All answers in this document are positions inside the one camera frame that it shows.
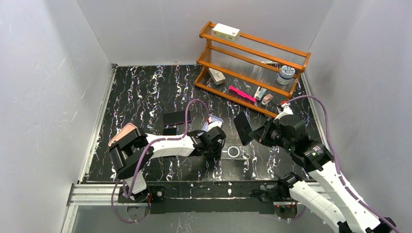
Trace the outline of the lilac phone case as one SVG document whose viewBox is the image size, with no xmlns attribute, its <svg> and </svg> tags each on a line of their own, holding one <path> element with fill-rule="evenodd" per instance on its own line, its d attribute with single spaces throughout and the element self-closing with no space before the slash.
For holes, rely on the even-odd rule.
<svg viewBox="0 0 412 233">
<path fill-rule="evenodd" d="M 214 127 L 222 127 L 223 120 L 216 116 L 210 116 L 202 127 L 202 131 L 208 132 Z"/>
</svg>

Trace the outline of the clear magsafe phone case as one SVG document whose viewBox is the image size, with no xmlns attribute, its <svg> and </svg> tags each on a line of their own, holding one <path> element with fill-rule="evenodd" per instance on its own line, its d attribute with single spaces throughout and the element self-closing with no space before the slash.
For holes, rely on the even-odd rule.
<svg viewBox="0 0 412 233">
<path fill-rule="evenodd" d="M 242 160 L 242 161 L 249 160 L 250 159 L 249 147 L 243 146 L 243 145 L 227 144 L 222 149 L 221 159 Z"/>
</svg>

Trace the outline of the black smartphone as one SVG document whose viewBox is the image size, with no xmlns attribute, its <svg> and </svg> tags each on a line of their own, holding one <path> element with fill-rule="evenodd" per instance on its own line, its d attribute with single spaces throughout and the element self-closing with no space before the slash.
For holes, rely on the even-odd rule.
<svg viewBox="0 0 412 233">
<path fill-rule="evenodd" d="M 241 111 L 234 118 L 234 124 L 242 145 L 248 145 L 253 140 L 253 138 L 249 136 L 249 133 L 252 132 L 253 129 L 244 111 Z"/>
</svg>

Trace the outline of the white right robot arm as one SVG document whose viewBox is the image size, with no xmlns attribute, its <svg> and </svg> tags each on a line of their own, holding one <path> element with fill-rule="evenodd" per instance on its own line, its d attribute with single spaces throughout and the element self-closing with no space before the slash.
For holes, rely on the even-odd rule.
<svg viewBox="0 0 412 233">
<path fill-rule="evenodd" d="M 248 140 L 285 149 L 292 160 L 319 183 L 329 199 L 292 172 L 277 181 L 286 195 L 303 203 L 334 232 L 390 233 L 395 230 L 391 218 L 378 216 L 350 190 L 349 182 L 338 174 L 331 152 L 322 142 L 310 138 L 299 117 L 285 115 L 270 119 L 256 130 L 248 125 L 244 132 Z"/>
</svg>

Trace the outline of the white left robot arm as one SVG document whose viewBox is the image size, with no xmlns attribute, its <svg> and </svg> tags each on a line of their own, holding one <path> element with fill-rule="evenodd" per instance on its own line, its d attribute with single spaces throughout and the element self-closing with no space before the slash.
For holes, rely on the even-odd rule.
<svg viewBox="0 0 412 233">
<path fill-rule="evenodd" d="M 147 134 L 128 123 L 108 143 L 108 152 L 116 177 L 123 182 L 126 198 L 146 190 L 142 168 L 154 158 L 204 156 L 220 158 L 226 134 L 220 126 L 187 134 L 164 136 Z"/>
</svg>

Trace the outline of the pink cased phone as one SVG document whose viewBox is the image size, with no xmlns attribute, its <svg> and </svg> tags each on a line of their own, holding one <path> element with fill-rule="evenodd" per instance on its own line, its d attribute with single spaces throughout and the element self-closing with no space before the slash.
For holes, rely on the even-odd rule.
<svg viewBox="0 0 412 233">
<path fill-rule="evenodd" d="M 132 123 L 127 123 L 108 143 L 108 147 L 111 147 L 113 144 L 118 142 L 120 139 L 125 137 L 128 133 L 132 130 L 136 129 L 137 127 Z"/>
</svg>

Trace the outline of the pink small stapler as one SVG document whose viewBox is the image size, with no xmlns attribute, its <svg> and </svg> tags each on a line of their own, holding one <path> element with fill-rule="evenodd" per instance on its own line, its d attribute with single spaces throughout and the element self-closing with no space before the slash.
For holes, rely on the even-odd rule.
<svg viewBox="0 0 412 233">
<path fill-rule="evenodd" d="M 266 96 L 264 96 L 261 100 L 261 104 L 262 105 L 267 105 L 268 103 L 270 103 L 273 99 L 273 95 L 272 94 L 267 94 Z"/>
</svg>

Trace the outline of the purple-edged smartphone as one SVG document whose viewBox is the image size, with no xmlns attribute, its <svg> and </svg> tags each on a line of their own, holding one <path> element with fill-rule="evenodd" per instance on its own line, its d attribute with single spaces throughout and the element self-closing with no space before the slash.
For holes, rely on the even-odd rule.
<svg viewBox="0 0 412 233">
<path fill-rule="evenodd" d="M 162 116 L 162 124 L 164 126 L 185 124 L 191 122 L 191 113 L 188 111 L 177 111 L 171 113 L 165 113 Z"/>
</svg>

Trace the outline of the light blue stapler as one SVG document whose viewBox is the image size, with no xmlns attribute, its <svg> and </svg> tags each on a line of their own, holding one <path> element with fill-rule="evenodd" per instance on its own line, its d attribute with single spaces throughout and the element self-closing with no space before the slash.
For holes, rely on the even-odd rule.
<svg viewBox="0 0 412 233">
<path fill-rule="evenodd" d="M 254 94 L 254 98 L 258 101 L 261 101 L 263 97 L 265 96 L 266 91 L 267 91 L 266 88 L 259 86 Z"/>
</svg>

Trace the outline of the pink comb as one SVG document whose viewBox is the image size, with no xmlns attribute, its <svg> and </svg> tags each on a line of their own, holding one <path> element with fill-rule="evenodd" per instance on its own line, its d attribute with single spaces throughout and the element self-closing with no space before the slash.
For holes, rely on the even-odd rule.
<svg viewBox="0 0 412 233">
<path fill-rule="evenodd" d="M 235 88 L 235 87 L 232 86 L 232 85 L 229 86 L 229 91 L 230 91 L 231 93 L 234 93 L 235 95 L 243 98 L 244 100 L 250 101 L 250 102 L 252 102 L 252 103 L 255 103 L 255 102 L 257 101 L 256 98 L 253 98 L 252 96 L 250 96 L 250 95 L 242 92 L 241 90 Z"/>
</svg>

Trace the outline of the blue white jar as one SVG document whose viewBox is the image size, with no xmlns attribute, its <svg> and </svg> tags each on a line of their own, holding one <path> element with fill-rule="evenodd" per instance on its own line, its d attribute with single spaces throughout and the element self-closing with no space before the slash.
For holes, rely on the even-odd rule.
<svg viewBox="0 0 412 233">
<path fill-rule="evenodd" d="M 290 66 L 283 65 L 279 69 L 277 82 L 280 85 L 289 85 L 295 75 L 295 69 Z"/>
</svg>

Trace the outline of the orange wooden shelf rack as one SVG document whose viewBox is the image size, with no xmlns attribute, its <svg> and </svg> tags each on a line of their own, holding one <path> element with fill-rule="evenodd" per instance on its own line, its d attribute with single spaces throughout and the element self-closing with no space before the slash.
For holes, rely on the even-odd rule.
<svg viewBox="0 0 412 233">
<path fill-rule="evenodd" d="M 244 32 L 240 33 L 236 43 L 230 42 L 213 36 L 211 32 L 214 26 L 215 24 L 209 21 L 199 33 L 199 37 L 206 40 L 206 45 L 197 58 L 197 64 L 203 68 L 194 82 L 195 86 L 266 116 L 276 117 L 276 105 L 292 98 L 301 74 L 307 68 L 311 53 Z M 295 69 L 289 85 L 280 85 L 277 82 L 279 69 L 283 65 Z M 225 83 L 215 85 L 208 68 L 222 72 Z M 258 100 L 252 103 L 231 93 L 230 85 L 252 97 L 260 86 L 267 89 L 265 95 L 272 94 L 274 98 L 267 105 L 262 105 Z"/>
</svg>

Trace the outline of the small grey box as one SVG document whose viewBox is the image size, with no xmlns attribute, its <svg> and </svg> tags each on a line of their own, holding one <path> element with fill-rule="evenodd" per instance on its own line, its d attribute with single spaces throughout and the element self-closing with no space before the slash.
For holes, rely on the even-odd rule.
<svg viewBox="0 0 412 233">
<path fill-rule="evenodd" d="M 213 68 L 208 68 L 208 73 L 211 76 L 215 85 L 221 85 L 225 83 L 225 76 L 222 72 Z"/>
</svg>

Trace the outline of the white cardboard box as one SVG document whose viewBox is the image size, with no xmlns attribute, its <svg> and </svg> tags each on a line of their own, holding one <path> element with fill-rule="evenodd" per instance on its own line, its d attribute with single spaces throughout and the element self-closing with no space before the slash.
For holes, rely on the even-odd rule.
<svg viewBox="0 0 412 233">
<path fill-rule="evenodd" d="M 217 23 L 212 28 L 211 34 L 215 37 L 236 43 L 240 36 L 240 29 Z"/>
</svg>

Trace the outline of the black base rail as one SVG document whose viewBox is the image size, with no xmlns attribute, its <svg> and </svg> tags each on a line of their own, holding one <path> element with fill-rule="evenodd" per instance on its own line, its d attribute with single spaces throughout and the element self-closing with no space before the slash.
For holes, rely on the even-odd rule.
<svg viewBox="0 0 412 233">
<path fill-rule="evenodd" d="M 148 182 L 145 190 L 128 199 L 120 188 L 115 198 L 118 203 L 150 203 L 152 214 L 258 212 L 293 218 L 299 212 L 297 201 L 275 181 Z"/>
</svg>

